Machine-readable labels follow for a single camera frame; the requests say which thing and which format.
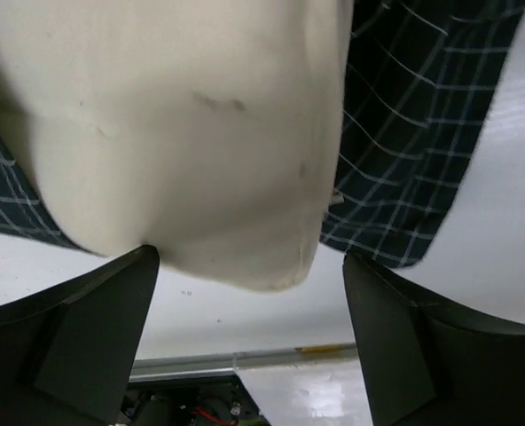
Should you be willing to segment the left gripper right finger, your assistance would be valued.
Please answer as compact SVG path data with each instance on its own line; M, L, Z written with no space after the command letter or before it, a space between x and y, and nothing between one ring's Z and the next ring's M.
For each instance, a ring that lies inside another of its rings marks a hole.
M343 279L374 424L525 426L525 324L357 255Z

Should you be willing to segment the dark checked pillowcase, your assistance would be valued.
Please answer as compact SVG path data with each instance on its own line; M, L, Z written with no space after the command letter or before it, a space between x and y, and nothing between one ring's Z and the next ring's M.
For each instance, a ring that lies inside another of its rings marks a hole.
M392 268L427 253L457 196L525 1L350 1L341 142L318 244ZM0 136L0 233L80 248Z

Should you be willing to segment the cream pillow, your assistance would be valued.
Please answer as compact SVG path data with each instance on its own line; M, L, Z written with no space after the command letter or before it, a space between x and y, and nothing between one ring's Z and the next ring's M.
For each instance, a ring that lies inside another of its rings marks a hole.
M307 277L350 1L0 1L0 136L58 229L254 291Z

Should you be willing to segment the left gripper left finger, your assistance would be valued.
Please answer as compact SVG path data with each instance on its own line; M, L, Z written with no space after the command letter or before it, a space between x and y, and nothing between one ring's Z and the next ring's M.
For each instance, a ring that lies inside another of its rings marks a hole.
M115 423L159 267L142 246L0 305L0 425Z

